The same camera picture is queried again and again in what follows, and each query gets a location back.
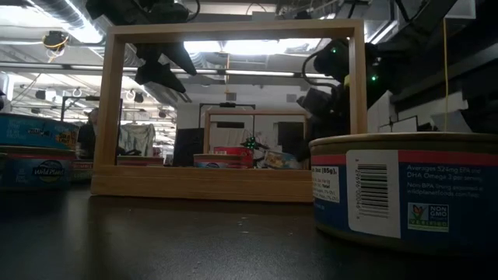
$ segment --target ceiling duct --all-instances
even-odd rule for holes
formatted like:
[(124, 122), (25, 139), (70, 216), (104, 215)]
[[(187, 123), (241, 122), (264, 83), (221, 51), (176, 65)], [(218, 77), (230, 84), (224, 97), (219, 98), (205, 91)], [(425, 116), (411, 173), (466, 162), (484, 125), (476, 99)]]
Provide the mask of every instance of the ceiling duct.
[[(101, 17), (92, 21), (85, 9), (86, 0), (26, 0), (37, 10), (46, 16), (57, 19), (62, 27), (81, 43), (95, 44), (95, 47), (103, 48), (105, 32), (112, 24)], [(124, 49), (125, 66), (141, 66), (143, 63), (135, 55), (130, 44)]]

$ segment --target table surface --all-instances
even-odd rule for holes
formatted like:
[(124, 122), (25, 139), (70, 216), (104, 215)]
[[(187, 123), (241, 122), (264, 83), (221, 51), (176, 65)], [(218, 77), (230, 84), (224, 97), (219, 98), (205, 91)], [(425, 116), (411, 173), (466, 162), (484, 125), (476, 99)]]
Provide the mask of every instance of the table surface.
[(494, 263), (339, 240), (312, 205), (0, 193), (2, 279), (425, 280)]

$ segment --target ceiling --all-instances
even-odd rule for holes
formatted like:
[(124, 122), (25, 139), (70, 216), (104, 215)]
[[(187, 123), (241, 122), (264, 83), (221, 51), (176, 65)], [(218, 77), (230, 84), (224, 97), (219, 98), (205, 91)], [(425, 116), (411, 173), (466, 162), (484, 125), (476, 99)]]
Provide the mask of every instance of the ceiling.
[[(64, 0), (74, 3), (76, 7), (81, 8), (79, 0)], [(18, 1), (23, 5), (0, 5), (0, 61), (9, 62), (36, 62), (47, 63), (54, 54), (48, 51), (40, 43), (41, 38), (48, 34), (50, 30), (70, 32), (65, 24), (54, 19), (42, 12), (31, 7), (30, 0)], [(390, 6), (388, 0), (362, 0), (362, 5), (355, 9), (353, 18), (365, 19), (365, 38), (372, 40), (375, 35), (379, 35), (380, 28), (393, 21), (391, 19)], [(180, 1), (191, 11), (196, 10), (195, 1)], [(334, 18), (341, 17), (349, 11), (343, 1), (290, 1), (290, 0), (261, 0), (256, 4), (251, 4), (245, 0), (208, 0), (201, 1), (201, 10), (195, 22), (220, 22), (220, 21), (246, 21), (256, 20), (264, 17), (276, 19), (288, 19), (295, 16), (296, 11), (309, 9), (314, 18)], [(406, 8), (409, 12), (416, 12), (419, 5), (417, 1), (405, 1)], [(379, 41), (388, 38), (390, 33), (383, 35)], [(239, 70), (251, 70), (260, 72), (300, 72), (303, 60), (306, 56), (322, 48), (330, 39), (317, 38), (304, 42), (303, 45), (297, 44), (297, 48), (285, 48), (285, 54), (237, 54), (244, 46), (239, 45), (233, 48), (230, 55), (220, 55), (212, 52), (201, 52), (192, 54), (200, 56), (195, 60), (196, 68), (229, 68)], [(217, 42), (221, 47), (227, 47), (227, 42)], [(72, 38), (64, 53), (56, 58), (52, 58), (51, 64), (61, 65), (102, 65), (103, 64), (103, 47), (82, 47), (80, 42)], [(72, 96), (73, 92), (79, 94), (76, 89), (81, 90), (83, 96), (99, 96), (101, 77), (95, 72), (82, 72), (76, 74), (54, 74), (49, 69), (40, 72), (34, 71), (15, 71), (9, 69), (7, 74), (14, 82), (12, 98), (14, 113), (33, 114), (31, 108), (39, 106), (40, 115), (45, 117), (60, 117), (59, 98), (52, 100), (39, 100), (35, 97), (37, 90), (55, 92), (56, 96)], [(308, 64), (307, 72), (316, 73), (313, 70), (312, 63)], [(173, 109), (179, 103), (219, 103), (226, 100), (226, 91), (237, 93), (238, 103), (264, 104), (272, 107), (295, 107), (295, 103), (287, 102), (287, 95), (294, 94), (302, 96), (309, 89), (302, 79), (282, 78), (282, 77), (264, 77), (251, 75), (197, 75), (190, 77), (185, 74), (178, 74), (177, 77), (183, 82), (187, 89), (186, 96), (175, 93), (169, 89), (157, 84), (138, 85), (133, 81), (133, 75), (125, 76), (122, 81), (122, 94), (124, 108), (133, 109), (141, 108), (144, 112), (125, 112), (124, 118), (127, 120), (146, 120), (157, 119), (158, 108)], [(33, 90), (24, 90), (33, 80)], [(134, 93), (144, 93), (145, 100), (143, 103), (133, 101)], [(86, 116), (82, 113), (95, 107), (95, 103), (82, 100), (79, 105), (72, 105), (65, 117), (71, 120), (83, 118)], [(168, 121), (174, 124), (176, 113), (169, 110)]]

